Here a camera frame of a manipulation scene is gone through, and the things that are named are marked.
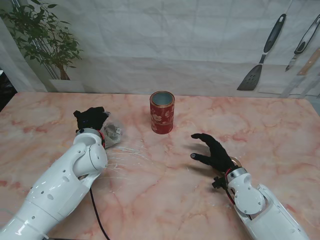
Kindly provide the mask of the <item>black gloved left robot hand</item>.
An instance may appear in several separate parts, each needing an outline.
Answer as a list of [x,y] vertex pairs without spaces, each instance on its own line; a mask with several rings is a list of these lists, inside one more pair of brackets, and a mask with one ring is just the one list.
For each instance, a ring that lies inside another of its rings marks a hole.
[[109,117],[110,112],[105,111],[102,106],[90,107],[84,112],[78,110],[73,112],[74,117],[77,120],[78,130],[90,128],[97,131],[101,130],[104,122]]

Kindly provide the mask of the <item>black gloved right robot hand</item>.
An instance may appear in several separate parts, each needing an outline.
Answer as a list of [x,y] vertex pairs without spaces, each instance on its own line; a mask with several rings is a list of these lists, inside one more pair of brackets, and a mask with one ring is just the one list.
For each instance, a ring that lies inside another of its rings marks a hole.
[[192,134],[191,137],[204,142],[209,147],[210,151],[210,156],[192,153],[190,155],[192,159],[211,166],[221,173],[226,173],[227,170],[232,170],[236,167],[226,150],[214,137],[206,133],[195,133]]

